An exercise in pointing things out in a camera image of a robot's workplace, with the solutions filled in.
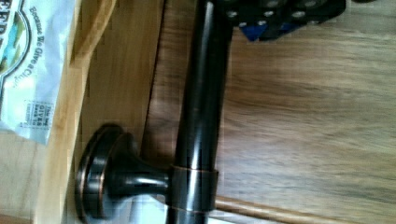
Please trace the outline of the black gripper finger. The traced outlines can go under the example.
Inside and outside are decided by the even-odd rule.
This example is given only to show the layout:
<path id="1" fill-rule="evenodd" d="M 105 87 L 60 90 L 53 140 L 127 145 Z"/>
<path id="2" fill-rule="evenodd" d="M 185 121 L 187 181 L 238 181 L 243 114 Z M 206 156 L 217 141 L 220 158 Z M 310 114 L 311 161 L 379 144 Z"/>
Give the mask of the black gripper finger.
<path id="1" fill-rule="evenodd" d="M 273 41 L 341 15 L 347 0 L 215 0 L 219 11 L 248 41 Z"/>

